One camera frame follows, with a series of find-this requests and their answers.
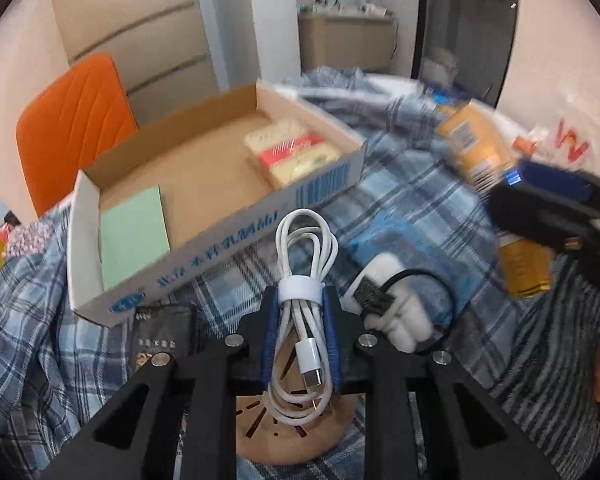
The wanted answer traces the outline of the blue gold tissue pack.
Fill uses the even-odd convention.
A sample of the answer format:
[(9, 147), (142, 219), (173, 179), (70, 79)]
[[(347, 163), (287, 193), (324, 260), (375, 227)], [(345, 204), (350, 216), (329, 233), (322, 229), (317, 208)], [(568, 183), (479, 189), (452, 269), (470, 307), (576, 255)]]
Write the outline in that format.
[[(445, 118), (437, 133), (448, 141), (463, 178), (482, 200), (508, 176), (518, 179), (515, 157), (495, 122), (474, 103), (467, 103)], [(508, 291), (531, 297), (550, 289), (550, 253), (531, 240), (495, 230), (498, 258)]]

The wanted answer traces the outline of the tan round wooden coaster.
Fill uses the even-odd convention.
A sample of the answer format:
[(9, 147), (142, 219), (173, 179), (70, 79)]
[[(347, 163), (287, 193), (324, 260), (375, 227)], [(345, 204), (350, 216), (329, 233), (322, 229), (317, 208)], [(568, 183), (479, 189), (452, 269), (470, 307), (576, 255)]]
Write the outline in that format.
[(357, 405), (357, 396), (336, 396), (319, 419), (296, 427), (275, 420), (260, 396), (238, 396), (235, 413), (237, 455), (274, 466), (314, 460), (342, 441), (353, 424)]

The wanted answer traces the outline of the black tissue pack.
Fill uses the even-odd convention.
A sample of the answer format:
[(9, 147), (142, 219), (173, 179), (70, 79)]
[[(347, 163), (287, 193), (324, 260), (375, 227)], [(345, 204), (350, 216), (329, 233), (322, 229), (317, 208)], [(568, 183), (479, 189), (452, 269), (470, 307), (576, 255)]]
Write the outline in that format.
[(175, 359), (197, 354), (204, 346), (203, 325), (196, 304), (136, 308), (129, 342), (129, 374), (157, 353), (170, 353)]

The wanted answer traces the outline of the white plush with black cable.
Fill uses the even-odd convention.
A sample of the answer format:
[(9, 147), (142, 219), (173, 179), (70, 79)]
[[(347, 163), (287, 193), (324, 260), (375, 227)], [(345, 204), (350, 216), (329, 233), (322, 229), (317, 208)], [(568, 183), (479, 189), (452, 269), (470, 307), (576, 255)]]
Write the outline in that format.
[(458, 313), (457, 294), (447, 280), (427, 269), (407, 269), (390, 252), (373, 258), (341, 304), (362, 318), (366, 330), (380, 333), (408, 354), (442, 346)]

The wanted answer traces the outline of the green notepad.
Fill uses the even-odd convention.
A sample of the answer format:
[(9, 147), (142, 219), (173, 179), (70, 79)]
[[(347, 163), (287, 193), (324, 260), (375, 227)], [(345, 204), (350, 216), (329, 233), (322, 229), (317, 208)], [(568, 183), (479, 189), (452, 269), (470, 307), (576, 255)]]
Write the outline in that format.
[(146, 188), (100, 215), (104, 289), (112, 289), (170, 252), (160, 188)]

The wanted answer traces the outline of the red gold tissue pack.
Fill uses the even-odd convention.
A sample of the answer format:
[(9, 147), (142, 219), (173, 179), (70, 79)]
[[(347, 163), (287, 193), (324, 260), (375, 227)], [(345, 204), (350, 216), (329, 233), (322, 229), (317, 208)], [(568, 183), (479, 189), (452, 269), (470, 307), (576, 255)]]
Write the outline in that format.
[(272, 188), (279, 190), (336, 162), (342, 151), (309, 126), (280, 120), (245, 136), (251, 161)]

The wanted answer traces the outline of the clear plastic bag red print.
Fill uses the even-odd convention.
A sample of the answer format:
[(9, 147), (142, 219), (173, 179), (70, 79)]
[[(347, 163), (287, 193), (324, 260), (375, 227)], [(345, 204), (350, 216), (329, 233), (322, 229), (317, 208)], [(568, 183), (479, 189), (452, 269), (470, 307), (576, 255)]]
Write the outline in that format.
[(509, 143), (516, 157), (600, 176), (600, 91), (531, 91), (502, 109), (522, 127)]

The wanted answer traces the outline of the dark bathroom door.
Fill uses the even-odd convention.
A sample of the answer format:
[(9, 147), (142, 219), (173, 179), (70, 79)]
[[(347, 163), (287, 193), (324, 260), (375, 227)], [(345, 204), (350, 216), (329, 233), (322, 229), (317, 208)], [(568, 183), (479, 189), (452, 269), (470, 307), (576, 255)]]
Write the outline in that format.
[[(418, 0), (412, 76), (494, 107), (512, 56), (517, 6), (518, 0)], [(460, 60), (452, 86), (420, 78), (422, 58), (432, 48), (449, 50)]]

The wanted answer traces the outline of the bathroom vanity cabinet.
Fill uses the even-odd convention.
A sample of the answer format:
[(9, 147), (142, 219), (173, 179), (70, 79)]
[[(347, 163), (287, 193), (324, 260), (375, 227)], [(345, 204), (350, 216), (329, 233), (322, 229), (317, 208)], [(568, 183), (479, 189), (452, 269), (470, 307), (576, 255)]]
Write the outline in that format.
[(396, 24), (391, 18), (300, 14), (298, 26), (304, 72), (321, 66), (377, 72), (391, 64), (396, 46)]

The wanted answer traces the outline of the white hair dryer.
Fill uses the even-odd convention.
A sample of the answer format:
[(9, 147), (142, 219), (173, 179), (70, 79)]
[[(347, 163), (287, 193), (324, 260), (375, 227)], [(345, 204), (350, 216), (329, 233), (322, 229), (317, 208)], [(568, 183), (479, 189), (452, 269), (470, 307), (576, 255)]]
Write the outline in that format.
[(367, 16), (373, 16), (374, 18), (390, 18), (392, 12), (383, 6), (376, 6), (373, 3), (364, 3), (360, 7), (361, 12)]

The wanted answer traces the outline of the open cardboard box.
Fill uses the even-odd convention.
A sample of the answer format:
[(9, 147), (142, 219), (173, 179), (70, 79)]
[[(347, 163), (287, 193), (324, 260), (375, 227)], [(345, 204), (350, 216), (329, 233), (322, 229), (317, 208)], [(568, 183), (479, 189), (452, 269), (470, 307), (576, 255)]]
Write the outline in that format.
[[(340, 148), (336, 162), (276, 190), (257, 170), (245, 136), (295, 119)], [(366, 142), (300, 96), (257, 81), (153, 122), (76, 176), (68, 227), (71, 310), (112, 327), (238, 250), (272, 233), (288, 212), (315, 208), (355, 186)], [(158, 188), (170, 250), (121, 284), (102, 280), (100, 217), (146, 188)]]

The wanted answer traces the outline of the floral patterned cloth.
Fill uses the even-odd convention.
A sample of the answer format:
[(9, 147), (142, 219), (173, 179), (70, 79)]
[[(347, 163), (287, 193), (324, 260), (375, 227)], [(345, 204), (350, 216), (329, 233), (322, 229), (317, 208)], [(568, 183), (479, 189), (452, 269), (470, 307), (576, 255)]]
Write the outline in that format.
[(54, 232), (52, 222), (40, 220), (24, 226), (15, 226), (10, 232), (3, 258), (34, 256), (45, 252), (46, 245)]

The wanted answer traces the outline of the orange chair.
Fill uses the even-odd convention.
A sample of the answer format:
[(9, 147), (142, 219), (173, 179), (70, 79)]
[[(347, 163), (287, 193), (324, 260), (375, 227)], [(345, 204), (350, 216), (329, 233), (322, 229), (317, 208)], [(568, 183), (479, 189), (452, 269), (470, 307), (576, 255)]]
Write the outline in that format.
[(73, 65), (22, 112), (16, 127), (21, 167), (42, 216), (72, 190), (78, 172), (137, 132), (111, 56)]

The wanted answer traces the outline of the beige refrigerator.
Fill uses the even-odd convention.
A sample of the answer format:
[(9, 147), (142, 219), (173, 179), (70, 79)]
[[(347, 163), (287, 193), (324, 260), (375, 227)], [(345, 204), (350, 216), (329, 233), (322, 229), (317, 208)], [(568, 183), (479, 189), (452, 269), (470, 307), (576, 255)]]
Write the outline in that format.
[(219, 93), (199, 0), (52, 0), (70, 64), (114, 60), (139, 125)]

